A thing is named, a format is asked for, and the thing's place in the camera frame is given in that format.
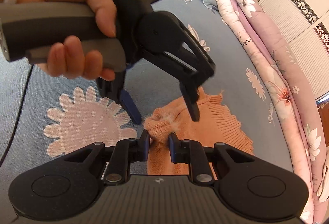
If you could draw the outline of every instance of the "wardrobe door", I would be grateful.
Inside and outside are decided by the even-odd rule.
[[[329,91],[329,18],[300,36],[290,45],[292,53],[307,77],[314,98],[318,99]]]
[[[261,0],[264,11],[288,42],[310,28],[329,11],[329,0]]]

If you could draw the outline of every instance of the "logo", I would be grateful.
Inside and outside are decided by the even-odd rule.
[[[156,180],[155,180],[155,182],[157,182],[157,183],[162,183],[162,182],[164,182],[165,180],[163,179],[163,178],[157,178]]]

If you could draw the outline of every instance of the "hand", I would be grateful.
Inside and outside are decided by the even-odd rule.
[[[116,35],[116,7],[112,0],[17,0],[23,2],[68,1],[86,2],[94,11],[98,28],[108,37]],[[112,81],[115,74],[110,69],[103,69],[103,57],[99,51],[90,51],[84,55],[79,38],[69,36],[64,42],[58,42],[51,47],[47,64],[39,67],[53,77],[64,75],[73,79],[82,76],[86,79],[101,77]]]

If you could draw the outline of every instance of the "blue bedsheet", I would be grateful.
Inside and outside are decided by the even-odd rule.
[[[245,50],[221,16],[206,8],[201,0],[162,0],[154,4],[154,10],[175,14],[186,26],[192,27],[200,41],[204,40],[201,44],[217,65],[214,78],[203,85],[205,92],[218,94],[223,91],[223,103],[253,140],[257,157],[292,171],[278,117],[275,111],[269,112],[271,98]],[[253,88],[250,73],[249,77],[246,74],[248,69],[260,80],[264,100]],[[25,60],[8,65],[1,57],[0,71],[0,117],[10,116],[7,124],[0,128],[2,155],[14,127],[28,65]],[[157,107],[181,96],[178,81],[145,60],[128,71],[125,89],[144,118]],[[51,78],[34,67],[17,132],[0,168],[2,223],[15,218],[7,191],[18,174],[74,150],[74,145],[87,145],[95,138],[115,144],[125,136],[141,135],[142,126],[129,121],[115,103],[107,104],[102,99],[99,103],[99,99],[94,81]],[[145,173],[146,164],[134,164],[132,172]]]

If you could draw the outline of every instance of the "gray handle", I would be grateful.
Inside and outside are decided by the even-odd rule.
[[[98,50],[103,66],[122,72],[126,57],[118,39],[106,37],[97,27],[93,11],[85,4],[38,2],[0,4],[1,48],[11,62],[27,57],[31,64],[47,61],[50,46],[77,36],[86,54]]]
[[[126,69],[126,55],[118,39],[99,39],[82,41],[84,54],[92,50],[99,51],[103,56],[103,67],[122,72]],[[51,46],[34,48],[26,51],[30,64],[46,63]]]

